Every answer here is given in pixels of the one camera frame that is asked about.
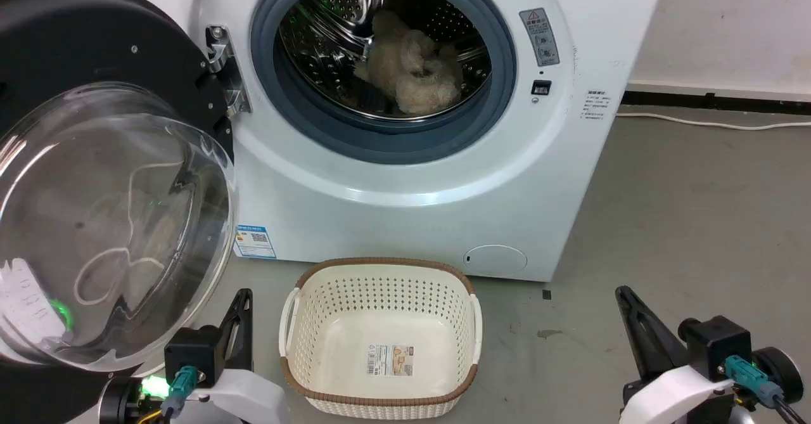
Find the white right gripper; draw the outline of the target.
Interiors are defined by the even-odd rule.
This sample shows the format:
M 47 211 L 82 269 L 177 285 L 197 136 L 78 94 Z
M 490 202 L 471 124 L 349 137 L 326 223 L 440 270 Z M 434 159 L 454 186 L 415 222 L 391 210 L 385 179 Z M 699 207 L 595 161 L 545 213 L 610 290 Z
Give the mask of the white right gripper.
M 733 386 L 729 378 L 713 382 L 686 366 L 686 346 L 630 286 L 618 286 L 616 300 L 640 380 L 651 382 L 629 399 L 623 423 L 676 422 L 713 393 Z

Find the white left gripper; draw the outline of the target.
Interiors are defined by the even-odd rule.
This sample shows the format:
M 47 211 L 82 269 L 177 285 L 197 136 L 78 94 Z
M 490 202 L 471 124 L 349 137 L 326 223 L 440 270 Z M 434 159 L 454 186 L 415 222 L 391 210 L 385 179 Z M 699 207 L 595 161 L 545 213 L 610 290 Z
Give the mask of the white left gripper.
M 225 369 L 211 389 L 195 389 L 181 412 L 182 423 L 288 423 L 284 390 L 255 374 L 254 297 L 236 292 L 221 321 L 218 354 Z

